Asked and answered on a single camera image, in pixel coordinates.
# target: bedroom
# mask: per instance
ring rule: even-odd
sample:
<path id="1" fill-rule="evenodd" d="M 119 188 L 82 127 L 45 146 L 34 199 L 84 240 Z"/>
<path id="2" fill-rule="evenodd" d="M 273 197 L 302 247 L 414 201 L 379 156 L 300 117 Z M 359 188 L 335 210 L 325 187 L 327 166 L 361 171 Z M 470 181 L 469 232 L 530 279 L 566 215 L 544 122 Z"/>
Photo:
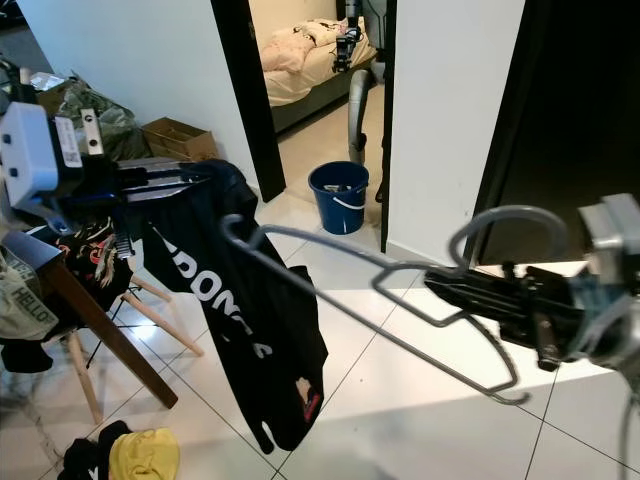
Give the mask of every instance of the bedroom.
<path id="1" fill-rule="evenodd" d="M 312 203 L 309 173 L 328 162 L 349 160 L 351 78 L 376 57 L 361 18 L 363 35 L 351 56 L 351 68 L 333 72 L 335 38 L 346 26 L 344 4 L 344 0 L 250 1 L 287 192 Z M 384 86 L 374 83 L 362 126 L 368 137 L 365 218 L 374 228 L 381 223 L 381 206 L 374 197 L 382 180 L 383 113 Z"/>

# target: bucket handle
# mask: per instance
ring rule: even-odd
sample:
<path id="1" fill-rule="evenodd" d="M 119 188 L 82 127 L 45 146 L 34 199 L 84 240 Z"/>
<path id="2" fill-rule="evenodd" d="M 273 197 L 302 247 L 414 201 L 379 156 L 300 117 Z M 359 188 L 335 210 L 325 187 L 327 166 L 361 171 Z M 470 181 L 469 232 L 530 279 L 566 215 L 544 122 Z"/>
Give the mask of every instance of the bucket handle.
<path id="1" fill-rule="evenodd" d="M 348 203 L 343 202 L 342 200 L 340 200 L 337 197 L 333 197 L 333 201 L 336 202 L 337 204 L 342 205 L 343 207 L 349 208 L 351 210 L 364 210 L 364 205 L 360 205 L 360 206 L 349 205 Z"/>

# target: blue bucket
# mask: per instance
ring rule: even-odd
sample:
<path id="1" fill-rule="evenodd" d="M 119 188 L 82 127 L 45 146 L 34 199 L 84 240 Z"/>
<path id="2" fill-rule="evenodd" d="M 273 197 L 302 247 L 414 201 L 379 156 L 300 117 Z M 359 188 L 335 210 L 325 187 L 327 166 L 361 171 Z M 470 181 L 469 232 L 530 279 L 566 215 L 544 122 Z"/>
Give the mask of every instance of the blue bucket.
<path id="1" fill-rule="evenodd" d="M 368 182 L 367 169 L 353 162 L 331 162 L 311 172 L 309 186 L 316 196 L 322 226 L 327 232 L 346 235 L 362 226 Z M 329 191 L 326 186 L 350 188 Z"/>

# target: plastic bag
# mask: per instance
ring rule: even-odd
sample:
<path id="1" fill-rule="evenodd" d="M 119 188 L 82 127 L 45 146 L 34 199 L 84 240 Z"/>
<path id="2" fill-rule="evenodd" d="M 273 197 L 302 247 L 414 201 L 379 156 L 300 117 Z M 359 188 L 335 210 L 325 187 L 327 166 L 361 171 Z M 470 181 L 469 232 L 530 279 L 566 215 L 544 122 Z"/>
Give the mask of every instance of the plastic bag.
<path id="1" fill-rule="evenodd" d="M 104 154 L 112 161 L 150 157 L 151 152 L 137 127 L 133 112 L 92 90 L 83 80 L 74 81 L 64 95 L 58 113 L 73 121 L 76 140 L 82 153 L 87 153 L 80 110 L 93 108 L 98 117 Z"/>

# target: black door frame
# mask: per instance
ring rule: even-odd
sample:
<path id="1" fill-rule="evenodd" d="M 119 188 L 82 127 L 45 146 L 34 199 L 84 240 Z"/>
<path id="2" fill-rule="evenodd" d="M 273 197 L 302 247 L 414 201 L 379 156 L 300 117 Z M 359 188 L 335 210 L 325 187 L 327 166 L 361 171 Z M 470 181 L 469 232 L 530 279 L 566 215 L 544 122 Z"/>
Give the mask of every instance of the black door frame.
<path id="1" fill-rule="evenodd" d="M 258 177 L 260 193 L 262 199 L 268 202 L 281 193 L 286 185 L 249 0 L 211 0 L 211 7 Z"/>
<path id="2" fill-rule="evenodd" d="M 474 216 L 500 204 L 552 9 L 553 0 L 525 1 Z M 467 241 L 464 257 L 472 265 L 482 258 L 490 232 L 491 226 Z"/>
<path id="3" fill-rule="evenodd" d="M 233 90 L 249 143 L 249 150 L 265 202 L 281 193 L 286 184 L 278 140 L 273 127 L 269 97 L 264 83 L 260 53 L 255 39 L 249 0 L 211 0 Z M 391 164 L 391 123 L 396 45 L 396 2 L 388 0 L 385 40 L 385 104 L 382 156 L 381 251 L 386 251 L 389 225 L 389 177 Z"/>

